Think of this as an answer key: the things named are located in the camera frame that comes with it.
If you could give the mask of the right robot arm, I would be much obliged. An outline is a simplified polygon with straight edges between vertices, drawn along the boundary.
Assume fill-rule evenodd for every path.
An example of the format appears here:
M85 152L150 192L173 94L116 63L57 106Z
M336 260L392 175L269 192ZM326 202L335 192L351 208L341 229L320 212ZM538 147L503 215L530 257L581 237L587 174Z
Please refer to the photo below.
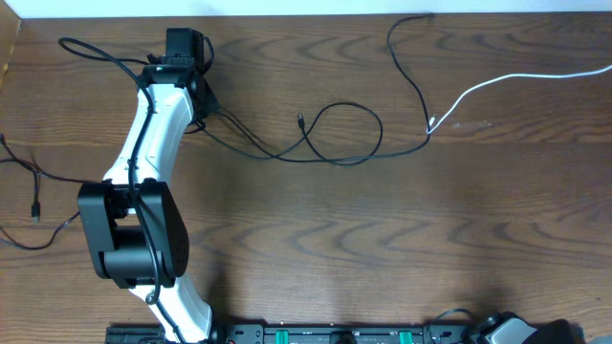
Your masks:
M530 324L514 312L485 316L462 334L465 344L611 344L611 335L588 339L578 324L566 319Z

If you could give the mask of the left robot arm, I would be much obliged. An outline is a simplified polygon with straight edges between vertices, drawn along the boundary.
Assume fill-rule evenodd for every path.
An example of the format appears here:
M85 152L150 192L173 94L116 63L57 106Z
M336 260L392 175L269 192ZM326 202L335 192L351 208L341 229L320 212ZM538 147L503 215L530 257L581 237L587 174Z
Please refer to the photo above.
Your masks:
M77 204L97 275L145 302L167 343L222 343L213 311L186 273L189 240L168 182L190 125L219 104L205 80L214 52L189 28L166 32L165 53L135 75L138 109L120 155Z

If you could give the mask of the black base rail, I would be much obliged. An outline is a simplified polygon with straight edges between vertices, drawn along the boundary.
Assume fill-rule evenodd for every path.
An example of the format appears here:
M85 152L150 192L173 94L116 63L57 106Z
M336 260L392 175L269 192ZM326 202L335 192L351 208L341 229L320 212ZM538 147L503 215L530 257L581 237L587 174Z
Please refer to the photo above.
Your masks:
M421 344L468 343L471 326L434 322L404 326L271 326L263 323L213 322L200 332L153 325L112 325L104 344L212 343L212 344Z

